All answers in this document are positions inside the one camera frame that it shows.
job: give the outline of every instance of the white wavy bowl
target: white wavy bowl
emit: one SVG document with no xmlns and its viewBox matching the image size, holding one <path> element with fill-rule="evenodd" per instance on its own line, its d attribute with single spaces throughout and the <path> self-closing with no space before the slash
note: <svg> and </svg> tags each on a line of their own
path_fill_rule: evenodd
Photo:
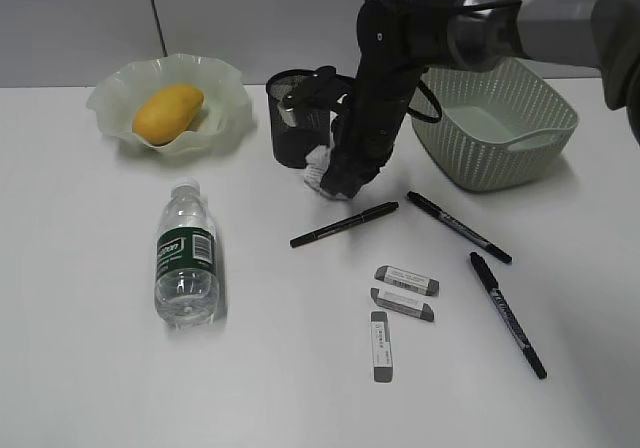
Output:
<svg viewBox="0 0 640 448">
<path fill-rule="evenodd" d="M 187 131 L 166 145 L 152 145 L 133 132 L 133 119 L 154 93 L 178 83 L 197 86 L 204 93 L 204 105 Z M 234 129 L 234 113 L 248 103 L 241 74 L 233 66 L 215 58 L 175 54 L 129 63 L 95 87 L 87 108 L 96 112 L 98 129 L 105 135 L 173 155 L 213 146 L 220 134 Z"/>
</svg>

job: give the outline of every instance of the green bottle label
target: green bottle label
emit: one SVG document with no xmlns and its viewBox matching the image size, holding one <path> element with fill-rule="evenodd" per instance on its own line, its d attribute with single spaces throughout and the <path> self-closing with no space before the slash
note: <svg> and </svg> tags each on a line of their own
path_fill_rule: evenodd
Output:
<svg viewBox="0 0 640 448">
<path fill-rule="evenodd" d="M 202 228 L 176 228 L 158 240 L 156 281 L 173 270 L 197 268 L 216 274 L 213 236 Z"/>
</svg>

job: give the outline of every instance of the eraser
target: eraser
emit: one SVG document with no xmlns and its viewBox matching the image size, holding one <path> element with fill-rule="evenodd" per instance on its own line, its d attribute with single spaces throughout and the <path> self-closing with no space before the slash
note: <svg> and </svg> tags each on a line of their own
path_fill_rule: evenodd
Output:
<svg viewBox="0 0 640 448">
<path fill-rule="evenodd" d="M 389 383 L 393 378 L 391 338 L 389 322 L 384 311 L 371 312 L 371 352 L 373 356 L 373 379 L 378 383 Z"/>
<path fill-rule="evenodd" d="M 371 298 L 380 308 L 387 308 L 424 321 L 432 322 L 435 319 L 431 307 L 415 298 L 396 295 L 389 291 L 380 291 L 378 288 L 371 288 Z"/>
<path fill-rule="evenodd" d="M 440 291 L 440 282 L 437 280 L 389 265 L 378 268 L 374 278 L 424 296 L 435 296 Z"/>
</svg>

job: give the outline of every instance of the basket handle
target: basket handle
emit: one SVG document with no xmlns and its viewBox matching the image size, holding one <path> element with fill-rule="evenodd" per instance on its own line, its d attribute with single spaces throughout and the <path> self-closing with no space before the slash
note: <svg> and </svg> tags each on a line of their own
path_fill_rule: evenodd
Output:
<svg viewBox="0 0 640 448">
<path fill-rule="evenodd" d="M 558 141 L 559 135 L 563 135 L 566 133 L 566 130 L 559 130 L 554 128 L 547 128 L 544 130 L 534 131 L 533 133 L 526 133 L 522 136 L 518 136 L 511 141 L 508 141 L 504 144 L 507 151 L 510 152 L 519 152 L 519 151 L 528 151 L 533 148 L 544 148 L 545 146 L 553 145 Z M 531 146 L 531 140 L 535 140 L 536 138 L 541 138 L 539 144 Z"/>
</svg>

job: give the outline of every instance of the black pen cup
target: black pen cup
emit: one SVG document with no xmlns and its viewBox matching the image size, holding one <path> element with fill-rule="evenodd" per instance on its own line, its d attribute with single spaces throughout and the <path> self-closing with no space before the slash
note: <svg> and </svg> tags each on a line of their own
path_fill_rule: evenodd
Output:
<svg viewBox="0 0 640 448">
<path fill-rule="evenodd" d="M 298 107 L 287 109 L 284 98 L 313 75 L 310 70 L 278 73 L 267 82 L 273 156 L 289 168 L 305 168 L 307 155 L 317 146 L 329 146 L 329 110 Z"/>
</svg>

